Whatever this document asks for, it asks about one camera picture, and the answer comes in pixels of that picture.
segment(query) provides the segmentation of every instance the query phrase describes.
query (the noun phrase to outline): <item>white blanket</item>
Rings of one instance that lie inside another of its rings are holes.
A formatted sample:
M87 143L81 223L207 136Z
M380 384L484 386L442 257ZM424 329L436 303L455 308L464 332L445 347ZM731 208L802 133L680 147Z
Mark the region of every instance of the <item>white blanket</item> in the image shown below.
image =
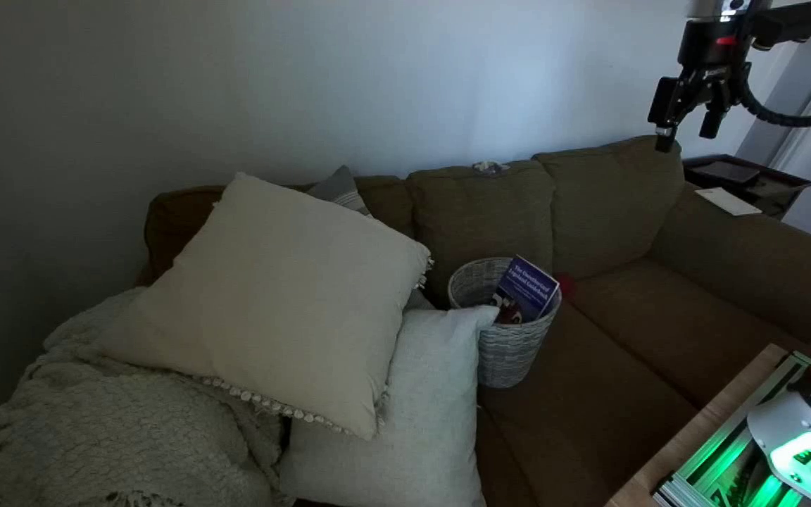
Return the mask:
M0 505L287 505L274 413L91 351L132 299L65 322L0 405Z

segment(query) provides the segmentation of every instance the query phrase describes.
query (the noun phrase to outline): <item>book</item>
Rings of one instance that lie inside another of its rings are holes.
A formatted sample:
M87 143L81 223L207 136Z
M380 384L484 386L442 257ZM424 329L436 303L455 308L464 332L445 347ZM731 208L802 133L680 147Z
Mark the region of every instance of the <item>book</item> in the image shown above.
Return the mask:
M552 274L524 257L512 257L509 268L498 279L493 299L498 302L498 323L535 322L546 315L560 294Z

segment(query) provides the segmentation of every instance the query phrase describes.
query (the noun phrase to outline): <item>white throw pillow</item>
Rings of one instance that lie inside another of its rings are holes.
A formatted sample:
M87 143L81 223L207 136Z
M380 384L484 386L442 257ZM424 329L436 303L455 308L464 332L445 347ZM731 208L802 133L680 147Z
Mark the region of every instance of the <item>white throw pillow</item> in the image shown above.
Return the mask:
M279 482L349 507L484 505L477 471L480 329L493 308L409 309L376 440L294 426Z
M429 247L371 216L238 174L100 348L371 436L404 308L426 268Z

